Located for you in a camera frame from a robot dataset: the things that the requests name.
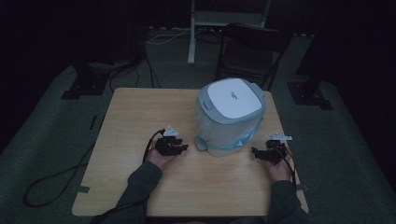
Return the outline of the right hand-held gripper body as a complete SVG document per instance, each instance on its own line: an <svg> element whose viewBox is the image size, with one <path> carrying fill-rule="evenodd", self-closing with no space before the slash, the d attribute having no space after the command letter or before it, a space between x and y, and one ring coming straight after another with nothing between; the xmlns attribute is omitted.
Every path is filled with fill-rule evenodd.
<svg viewBox="0 0 396 224"><path fill-rule="evenodd" d="M287 156L287 150L285 141L291 140L291 136L287 136L284 134L273 134L267 136L268 140L266 141L266 149L260 150L264 154L264 160L269 161L272 164L278 164L282 159L285 159Z"/></svg>

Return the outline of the white pedal trash can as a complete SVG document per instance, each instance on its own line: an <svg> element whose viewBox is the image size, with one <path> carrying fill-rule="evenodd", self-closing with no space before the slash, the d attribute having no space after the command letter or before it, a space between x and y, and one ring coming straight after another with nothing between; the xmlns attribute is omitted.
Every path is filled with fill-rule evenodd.
<svg viewBox="0 0 396 224"><path fill-rule="evenodd" d="M255 83L242 78L226 78L204 86L196 98L197 135L194 143L201 151L216 157L231 155L243 147L216 148L212 145L221 125L263 118L265 92Z"/></svg>

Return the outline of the person's left hand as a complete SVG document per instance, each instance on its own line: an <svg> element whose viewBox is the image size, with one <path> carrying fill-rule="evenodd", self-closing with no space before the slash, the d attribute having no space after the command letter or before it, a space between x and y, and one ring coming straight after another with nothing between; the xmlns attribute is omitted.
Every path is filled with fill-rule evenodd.
<svg viewBox="0 0 396 224"><path fill-rule="evenodd" d="M156 148L150 150L147 160L155 164L162 171L174 159L174 156L163 156Z"/></svg>

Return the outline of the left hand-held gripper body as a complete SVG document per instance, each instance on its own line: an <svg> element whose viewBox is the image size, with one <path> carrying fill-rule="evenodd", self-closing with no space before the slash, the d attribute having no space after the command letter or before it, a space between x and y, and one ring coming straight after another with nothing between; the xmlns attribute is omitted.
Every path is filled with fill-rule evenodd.
<svg viewBox="0 0 396 224"><path fill-rule="evenodd" d="M163 156L176 156L181 153L177 153L177 147L181 145L174 145L174 141L178 136L178 132L169 125L163 132L162 138L159 138L155 143L155 148L163 155Z"/></svg>

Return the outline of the person's right hand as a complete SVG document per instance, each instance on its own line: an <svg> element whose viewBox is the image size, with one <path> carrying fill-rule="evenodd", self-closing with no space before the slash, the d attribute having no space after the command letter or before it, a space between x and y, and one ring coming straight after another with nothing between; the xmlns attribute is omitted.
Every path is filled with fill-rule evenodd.
<svg viewBox="0 0 396 224"><path fill-rule="evenodd" d="M264 166L273 181L291 181L291 169L288 166L291 156L292 153L287 147L287 156L284 160L280 161L278 164L272 164L268 161L264 163Z"/></svg>

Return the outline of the blue trash bag liner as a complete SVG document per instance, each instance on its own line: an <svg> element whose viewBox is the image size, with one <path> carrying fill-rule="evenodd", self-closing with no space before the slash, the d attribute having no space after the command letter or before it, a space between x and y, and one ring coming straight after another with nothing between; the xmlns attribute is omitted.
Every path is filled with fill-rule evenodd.
<svg viewBox="0 0 396 224"><path fill-rule="evenodd" d="M262 118L258 118L237 124L221 125L216 130L212 145L225 149L242 147L253 138L261 122Z"/></svg>

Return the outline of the white metal stand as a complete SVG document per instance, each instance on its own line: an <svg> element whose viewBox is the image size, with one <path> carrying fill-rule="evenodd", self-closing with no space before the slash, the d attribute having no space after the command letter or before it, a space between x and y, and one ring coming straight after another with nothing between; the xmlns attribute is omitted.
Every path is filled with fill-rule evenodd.
<svg viewBox="0 0 396 224"><path fill-rule="evenodd" d="M196 35L198 34L196 31L197 26L220 27L232 22L239 22L263 28L271 2L272 0L266 0L261 13L247 13L197 10L195 7L196 0L191 0L191 35L187 64L194 65L195 63Z"/></svg>

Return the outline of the black stand base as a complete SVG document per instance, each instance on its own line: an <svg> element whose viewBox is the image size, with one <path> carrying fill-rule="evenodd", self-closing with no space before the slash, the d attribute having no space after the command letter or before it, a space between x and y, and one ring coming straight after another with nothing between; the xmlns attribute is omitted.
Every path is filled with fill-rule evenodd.
<svg viewBox="0 0 396 224"><path fill-rule="evenodd" d="M304 82L288 82L288 88L296 105L316 105L322 110L333 110L331 102L324 97L317 86Z"/></svg>
<svg viewBox="0 0 396 224"><path fill-rule="evenodd" d="M108 72L95 72L84 62L75 62L77 76L71 87L64 91L62 99L76 100L82 95L101 95L104 92Z"/></svg>

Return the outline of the black folding chair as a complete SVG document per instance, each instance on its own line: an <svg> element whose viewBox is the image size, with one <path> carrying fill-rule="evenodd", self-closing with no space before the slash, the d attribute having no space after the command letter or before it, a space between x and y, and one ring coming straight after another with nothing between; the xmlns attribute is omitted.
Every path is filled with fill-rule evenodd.
<svg viewBox="0 0 396 224"><path fill-rule="evenodd" d="M242 23L229 23L220 32L215 80L223 74L260 79L272 89L280 61L290 45L290 37L278 30Z"/></svg>

